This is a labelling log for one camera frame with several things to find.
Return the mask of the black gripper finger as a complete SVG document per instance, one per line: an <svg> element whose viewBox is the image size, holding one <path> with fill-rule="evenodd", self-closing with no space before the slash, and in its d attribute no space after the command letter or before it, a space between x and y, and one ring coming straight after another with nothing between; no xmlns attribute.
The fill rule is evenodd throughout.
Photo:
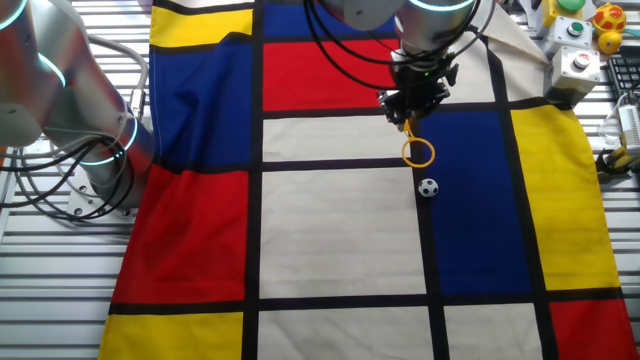
<svg viewBox="0 0 640 360"><path fill-rule="evenodd" d="M387 121L397 129L403 129L407 120L407 111L404 107L403 93L397 90L380 90L377 92L377 100Z"/></svg>
<svg viewBox="0 0 640 360"><path fill-rule="evenodd" d="M407 98L407 108L409 110L407 120L409 126L413 127L421 119L429 116L448 97L448 92L413 92L409 94Z"/></svg>

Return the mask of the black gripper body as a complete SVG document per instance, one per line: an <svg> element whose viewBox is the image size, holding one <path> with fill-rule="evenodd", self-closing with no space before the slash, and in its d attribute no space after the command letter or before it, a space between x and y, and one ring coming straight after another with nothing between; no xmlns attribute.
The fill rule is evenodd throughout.
<svg viewBox="0 0 640 360"><path fill-rule="evenodd" d="M412 68L409 65L392 67L392 78L398 92L392 104L402 108L425 108L439 104L450 96L449 86L456 84L458 65L453 56L438 60L430 70Z"/></svg>

